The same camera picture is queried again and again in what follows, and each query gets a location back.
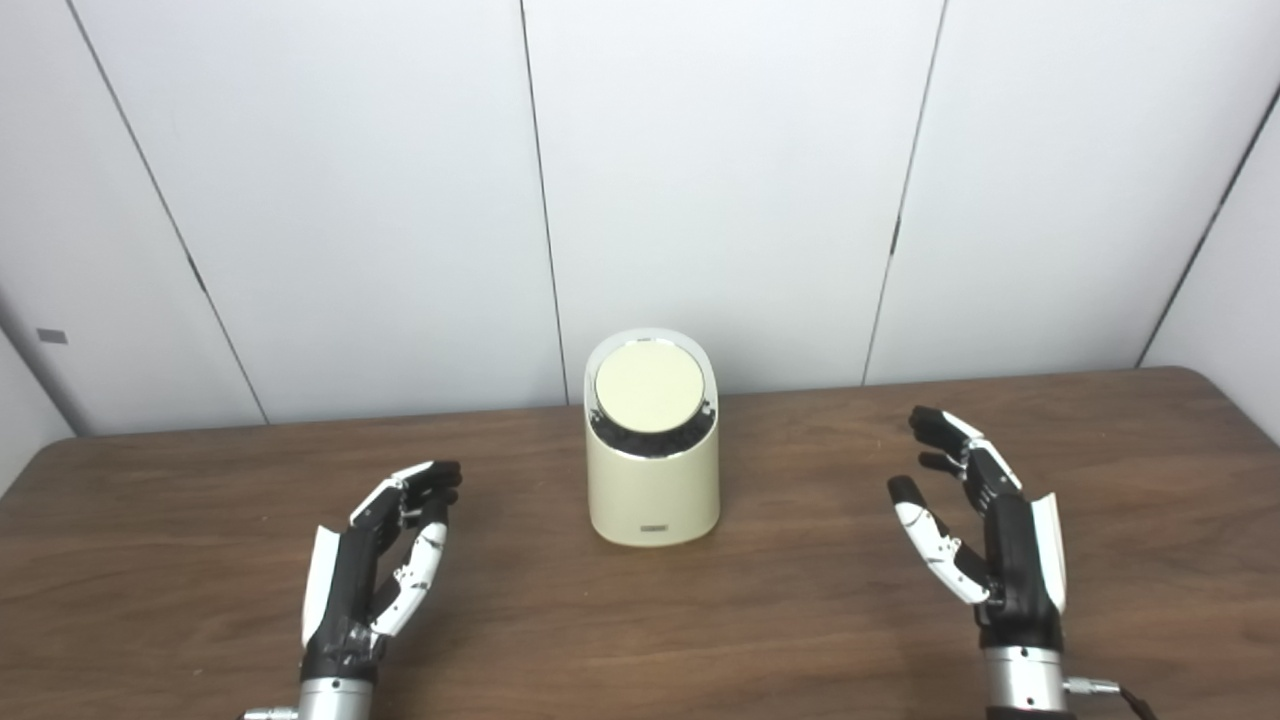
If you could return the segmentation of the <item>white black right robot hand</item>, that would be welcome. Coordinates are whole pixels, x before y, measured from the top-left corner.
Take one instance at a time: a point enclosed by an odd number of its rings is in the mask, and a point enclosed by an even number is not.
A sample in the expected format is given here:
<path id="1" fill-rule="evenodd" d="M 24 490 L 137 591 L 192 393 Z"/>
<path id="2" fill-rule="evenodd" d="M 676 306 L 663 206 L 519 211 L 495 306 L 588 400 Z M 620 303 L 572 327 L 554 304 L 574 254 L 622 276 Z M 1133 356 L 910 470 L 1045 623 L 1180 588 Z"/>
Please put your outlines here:
<path id="1" fill-rule="evenodd" d="M 910 477 L 887 482 L 895 514 L 934 577 L 974 609 L 983 648 L 1064 652 L 1068 575 L 1057 498 L 1028 498 L 1002 454 L 975 427 L 915 406 L 908 424 L 927 451 L 918 462 L 952 477 L 983 524 L 983 551 L 954 534 Z"/>

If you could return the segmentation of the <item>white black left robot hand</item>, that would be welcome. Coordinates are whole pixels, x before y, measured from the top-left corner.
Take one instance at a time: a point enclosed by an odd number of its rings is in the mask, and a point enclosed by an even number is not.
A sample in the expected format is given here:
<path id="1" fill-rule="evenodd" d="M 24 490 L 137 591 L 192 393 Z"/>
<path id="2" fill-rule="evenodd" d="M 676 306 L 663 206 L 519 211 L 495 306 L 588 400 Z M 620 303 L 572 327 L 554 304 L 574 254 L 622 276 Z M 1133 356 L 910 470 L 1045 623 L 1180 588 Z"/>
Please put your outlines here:
<path id="1" fill-rule="evenodd" d="M 374 683 L 388 643 L 434 585 L 460 497 L 457 461 L 392 473 L 343 530 L 319 527 L 303 594 L 302 683 Z"/>

